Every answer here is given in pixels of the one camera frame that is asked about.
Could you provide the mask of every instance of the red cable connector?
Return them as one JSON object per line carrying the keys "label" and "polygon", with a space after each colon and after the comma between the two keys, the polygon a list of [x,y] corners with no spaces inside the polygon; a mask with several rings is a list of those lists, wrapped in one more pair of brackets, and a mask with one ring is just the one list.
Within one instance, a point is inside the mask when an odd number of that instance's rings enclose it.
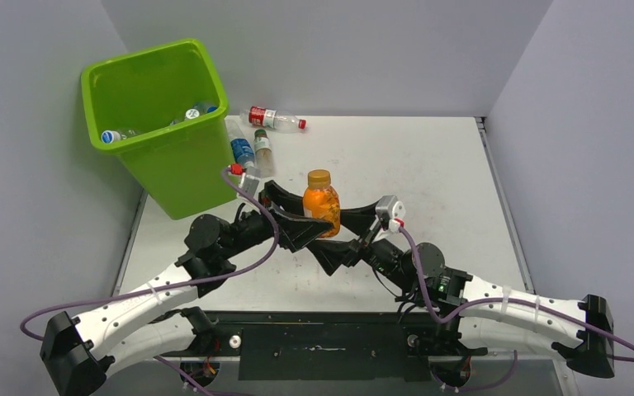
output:
{"label": "red cable connector", "polygon": [[229,165],[229,172],[233,175],[242,176],[244,170],[242,169],[242,166],[238,163],[233,163],[232,165]]}

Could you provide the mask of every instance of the orange bottle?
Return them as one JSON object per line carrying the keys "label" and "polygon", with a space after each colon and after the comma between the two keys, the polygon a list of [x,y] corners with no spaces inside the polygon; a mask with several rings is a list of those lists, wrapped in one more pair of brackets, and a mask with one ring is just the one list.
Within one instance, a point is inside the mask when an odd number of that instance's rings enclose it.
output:
{"label": "orange bottle", "polygon": [[329,171],[317,169],[307,174],[307,190],[302,196],[302,206],[305,217],[327,220],[334,225],[320,238],[333,237],[338,233],[341,228],[341,207]]}

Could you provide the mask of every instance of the wall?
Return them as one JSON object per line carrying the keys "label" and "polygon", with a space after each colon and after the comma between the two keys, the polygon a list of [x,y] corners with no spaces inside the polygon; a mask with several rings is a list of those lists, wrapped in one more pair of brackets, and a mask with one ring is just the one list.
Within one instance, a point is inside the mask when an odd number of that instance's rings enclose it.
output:
{"label": "wall", "polygon": [[0,0],[0,395],[56,394],[24,316],[111,293],[140,189],[88,142],[78,79],[123,52],[98,1]]}
{"label": "wall", "polygon": [[234,113],[481,116],[551,0],[102,0],[130,50],[195,37]]}
{"label": "wall", "polygon": [[[605,296],[634,342],[634,2],[555,0],[486,126],[537,290]],[[616,372],[580,388],[634,394]]]}

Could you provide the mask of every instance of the green bin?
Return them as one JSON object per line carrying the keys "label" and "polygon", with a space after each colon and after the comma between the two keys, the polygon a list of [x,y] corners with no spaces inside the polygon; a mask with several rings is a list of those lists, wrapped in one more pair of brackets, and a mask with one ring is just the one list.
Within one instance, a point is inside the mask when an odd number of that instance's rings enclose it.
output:
{"label": "green bin", "polygon": [[[172,219],[234,199],[220,170],[233,162],[227,95],[205,47],[174,41],[92,64],[81,75],[88,137],[116,155]],[[170,125],[198,102],[217,110]],[[105,144],[104,130],[144,134]]]}

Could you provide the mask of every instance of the white table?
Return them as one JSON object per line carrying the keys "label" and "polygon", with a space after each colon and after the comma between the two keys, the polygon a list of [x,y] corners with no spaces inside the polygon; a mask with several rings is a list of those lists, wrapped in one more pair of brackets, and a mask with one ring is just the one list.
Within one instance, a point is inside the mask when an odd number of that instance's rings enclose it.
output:
{"label": "white table", "polygon": [[[437,245],[449,267],[500,285],[524,289],[509,229],[474,118],[306,117],[305,133],[269,131],[280,186],[302,195],[311,169],[332,173],[342,208],[369,205],[395,194],[407,209],[405,226],[417,242]],[[253,136],[254,128],[242,125]],[[208,210],[232,221],[238,200]],[[148,198],[121,272],[120,292],[144,284],[181,256],[193,219],[171,220]],[[342,228],[336,239],[354,235]],[[390,240],[406,250],[401,235]],[[255,262],[269,242],[233,262]],[[399,294],[392,284],[386,284]],[[394,312],[397,304],[359,263],[329,277],[305,249],[277,250],[268,262],[227,280],[202,300],[205,310]]]}

